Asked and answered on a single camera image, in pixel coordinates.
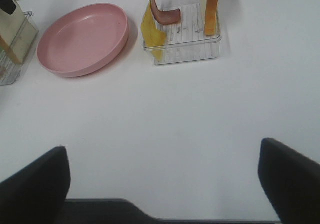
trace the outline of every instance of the pink plate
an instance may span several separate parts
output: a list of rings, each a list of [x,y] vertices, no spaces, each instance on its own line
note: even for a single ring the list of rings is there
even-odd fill
[[[111,62],[128,37],[128,18],[120,7],[93,4],[58,19],[43,34],[36,53],[49,72],[79,77]]]

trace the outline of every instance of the clear plastic container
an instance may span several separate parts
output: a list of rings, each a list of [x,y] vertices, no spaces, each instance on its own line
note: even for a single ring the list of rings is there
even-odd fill
[[[19,31],[17,32],[14,40],[12,41],[10,48],[12,49],[15,44],[17,43],[17,40],[21,38],[21,34],[23,33],[24,28],[26,27],[26,24],[30,22],[36,30],[37,26],[32,20],[33,12],[25,12],[25,19],[19,28]],[[24,58],[24,62],[22,64],[16,64],[11,61],[11,59],[7,56],[6,52],[3,49],[0,49],[0,86],[10,85],[13,84],[17,79],[20,77],[20,74],[22,72],[23,66],[25,66],[31,57],[31,50],[33,50],[33,42],[36,39],[36,36],[32,40],[32,43],[30,45],[29,51]]]
[[[157,29],[166,33],[164,45],[147,47],[143,42],[144,51],[155,65],[214,59],[219,56],[222,37],[218,14],[215,35],[205,36],[200,0],[156,0],[156,3],[163,11],[179,8],[181,22],[161,25],[155,21]],[[152,51],[162,51],[162,59],[156,60]]]

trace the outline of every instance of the bread slice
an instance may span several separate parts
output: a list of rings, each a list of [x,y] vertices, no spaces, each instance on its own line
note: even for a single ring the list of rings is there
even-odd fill
[[[218,0],[200,0],[203,30],[206,36],[216,32]]]
[[[14,63],[22,64],[38,31],[26,20],[17,1],[13,1],[16,9],[12,15],[0,9],[0,48]],[[15,39],[21,27],[19,37]]]

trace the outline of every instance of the white table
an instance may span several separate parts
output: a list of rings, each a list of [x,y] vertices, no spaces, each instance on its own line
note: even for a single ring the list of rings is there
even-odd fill
[[[24,0],[40,35],[93,3],[122,7],[125,50],[81,78],[34,56],[0,88],[0,180],[66,146],[68,198],[123,198],[166,219],[278,220],[258,179],[262,138],[320,162],[319,0],[220,0],[221,56],[154,66],[142,49],[147,0]]]

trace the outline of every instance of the food item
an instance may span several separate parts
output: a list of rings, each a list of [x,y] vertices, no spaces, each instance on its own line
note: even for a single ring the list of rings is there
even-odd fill
[[[218,0],[200,0],[203,29],[206,36],[216,32]]]
[[[143,35],[143,39],[145,41],[145,45],[147,47],[157,47],[163,46],[166,41],[166,33],[160,31],[156,28],[156,23],[154,21],[152,12],[151,12],[151,4],[148,4],[146,8],[142,23],[141,23],[141,32]],[[162,60],[162,50],[154,50],[151,52],[152,55],[158,60]]]
[[[156,0],[149,0],[151,11],[158,23],[161,25],[171,25],[174,23],[178,23],[181,20],[180,9],[169,10],[169,11],[161,11],[158,9]]]
[[[16,9],[12,15],[0,9],[0,47],[14,63],[22,64],[37,35],[37,30],[29,21],[25,21],[26,17],[20,6],[16,0],[13,1]],[[12,45],[22,24],[22,32]]]

